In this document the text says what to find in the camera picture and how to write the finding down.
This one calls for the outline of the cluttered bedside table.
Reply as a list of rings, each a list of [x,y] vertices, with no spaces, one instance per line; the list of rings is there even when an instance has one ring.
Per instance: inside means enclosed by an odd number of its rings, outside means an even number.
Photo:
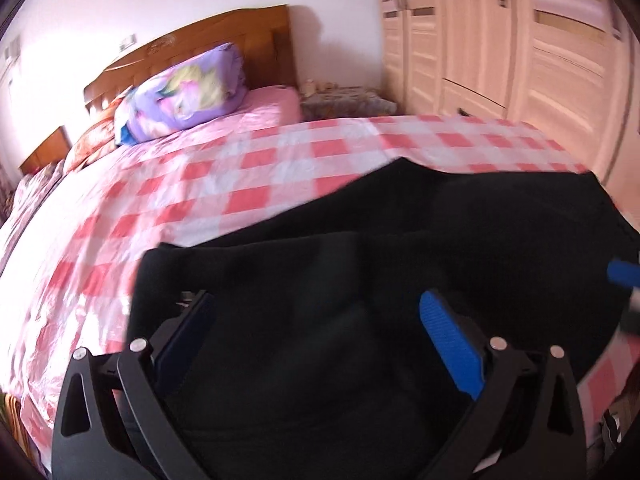
[[[307,122],[334,118],[394,116],[395,102],[386,100],[375,89],[341,87],[330,82],[305,81],[299,88],[300,108]]]

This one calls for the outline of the purple floral pillow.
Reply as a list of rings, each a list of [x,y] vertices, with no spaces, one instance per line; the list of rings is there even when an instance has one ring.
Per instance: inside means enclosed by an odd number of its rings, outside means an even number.
[[[246,95],[242,54],[222,44],[128,90],[114,114],[115,144],[150,142],[227,116]]]

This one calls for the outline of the pink pillow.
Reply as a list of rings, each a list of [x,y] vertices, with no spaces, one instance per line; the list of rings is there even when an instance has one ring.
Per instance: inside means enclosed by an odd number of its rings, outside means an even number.
[[[251,124],[263,127],[298,124],[303,119],[299,93],[288,86],[250,90],[239,111]]]

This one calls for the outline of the wooden headboard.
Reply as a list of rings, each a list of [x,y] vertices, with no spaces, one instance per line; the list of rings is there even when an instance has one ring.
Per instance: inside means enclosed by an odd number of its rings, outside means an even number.
[[[288,7],[238,9],[168,32],[119,58],[84,89],[85,108],[103,110],[127,88],[227,42],[240,49],[251,89],[298,86]]]

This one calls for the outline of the orange patterned pillow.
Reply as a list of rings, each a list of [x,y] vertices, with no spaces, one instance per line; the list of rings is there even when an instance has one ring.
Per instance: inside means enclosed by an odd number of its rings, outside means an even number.
[[[116,150],[114,117],[117,107],[125,99],[118,96],[105,110],[96,113],[89,128],[80,136],[67,153],[63,174],[80,171]]]

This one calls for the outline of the light wooden wardrobe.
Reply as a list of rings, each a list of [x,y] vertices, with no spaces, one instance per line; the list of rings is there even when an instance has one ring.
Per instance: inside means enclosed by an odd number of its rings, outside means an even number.
[[[639,39],[615,0],[380,0],[409,114],[527,122],[639,211]]]

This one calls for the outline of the pink checkered bed sheet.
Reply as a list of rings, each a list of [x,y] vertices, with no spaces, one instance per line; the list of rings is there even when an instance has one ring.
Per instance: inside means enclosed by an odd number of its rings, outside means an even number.
[[[1,278],[1,382],[26,434],[51,458],[55,405],[77,346],[124,338],[142,252],[242,228],[405,157],[439,170],[574,171],[534,127],[502,119],[331,119],[256,131],[212,122],[122,148],[65,178],[18,242]]]

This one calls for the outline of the black pants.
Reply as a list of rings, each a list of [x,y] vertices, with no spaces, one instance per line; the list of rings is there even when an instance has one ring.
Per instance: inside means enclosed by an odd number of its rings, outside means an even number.
[[[218,479],[414,479],[471,398],[419,318],[439,292],[487,336],[557,344],[582,378],[628,292],[613,259],[638,232],[592,174],[445,174],[397,159],[338,191],[140,262],[127,335],[149,337],[185,292],[213,317],[166,398]]]

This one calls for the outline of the wooden nightstand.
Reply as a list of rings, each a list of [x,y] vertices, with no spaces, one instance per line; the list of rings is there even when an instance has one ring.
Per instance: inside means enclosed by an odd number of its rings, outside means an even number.
[[[71,146],[65,128],[59,126],[21,163],[22,175],[36,174],[51,162],[63,160]]]

